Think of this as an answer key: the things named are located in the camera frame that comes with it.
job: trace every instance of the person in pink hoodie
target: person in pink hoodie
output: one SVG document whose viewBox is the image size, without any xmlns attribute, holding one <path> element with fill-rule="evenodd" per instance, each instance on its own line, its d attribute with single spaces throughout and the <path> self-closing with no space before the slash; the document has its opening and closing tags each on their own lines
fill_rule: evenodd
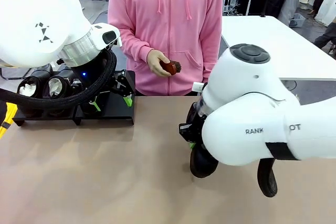
<svg viewBox="0 0 336 224">
<path fill-rule="evenodd" d="M 218 60 L 223 0 L 109 0 L 108 23 L 121 33 L 138 95 L 191 95 Z M 171 76 L 160 60 L 178 61 Z"/>
</svg>

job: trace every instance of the white tissue paper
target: white tissue paper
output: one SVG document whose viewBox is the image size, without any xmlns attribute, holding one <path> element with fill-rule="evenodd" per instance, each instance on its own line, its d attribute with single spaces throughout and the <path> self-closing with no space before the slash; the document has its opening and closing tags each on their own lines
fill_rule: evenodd
<svg viewBox="0 0 336 224">
<path fill-rule="evenodd" d="M 54 95 L 59 95 L 62 91 L 62 83 L 60 80 L 53 78 L 49 81 L 49 94 L 50 97 L 53 97 Z"/>
<path fill-rule="evenodd" d="M 36 91 L 36 85 L 25 84 L 24 87 L 20 87 L 19 94 L 24 95 L 26 97 L 31 97 Z"/>
</svg>

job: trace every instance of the brush bristles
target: brush bristles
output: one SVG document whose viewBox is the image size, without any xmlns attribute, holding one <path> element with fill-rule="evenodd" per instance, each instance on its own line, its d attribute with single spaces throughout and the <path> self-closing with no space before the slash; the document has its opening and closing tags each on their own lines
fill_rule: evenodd
<svg viewBox="0 0 336 224">
<path fill-rule="evenodd" d="M 171 60 L 170 63 L 173 64 L 173 65 L 175 65 L 175 67 L 176 67 L 176 73 L 180 73 L 181 72 L 181 68 L 182 67 L 181 67 L 181 64 L 178 61 Z"/>
</svg>

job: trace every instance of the hoodie sleeve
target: hoodie sleeve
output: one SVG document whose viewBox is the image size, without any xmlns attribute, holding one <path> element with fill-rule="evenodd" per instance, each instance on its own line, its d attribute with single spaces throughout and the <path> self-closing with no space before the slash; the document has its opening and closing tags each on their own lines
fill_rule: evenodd
<svg viewBox="0 0 336 224">
<path fill-rule="evenodd" d="M 133 57 L 135 61 L 147 62 L 147 55 L 152 48 L 149 43 L 135 37 L 135 20 L 128 15 L 126 0 L 109 0 L 108 23 L 119 29 L 124 54 Z"/>
<path fill-rule="evenodd" d="M 218 60 L 222 35 L 223 0 L 210 0 L 204 24 L 199 35 L 203 54 L 203 82 L 207 79 Z"/>
</svg>

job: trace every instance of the brush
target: brush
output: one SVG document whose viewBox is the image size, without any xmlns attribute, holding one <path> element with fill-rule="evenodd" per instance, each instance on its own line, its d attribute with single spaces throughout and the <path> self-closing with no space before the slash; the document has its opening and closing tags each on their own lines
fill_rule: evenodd
<svg viewBox="0 0 336 224">
<path fill-rule="evenodd" d="M 178 61 L 171 60 L 170 63 L 164 63 L 163 61 L 160 61 L 160 65 L 163 70 L 167 71 L 172 76 L 181 72 L 181 64 Z"/>
</svg>

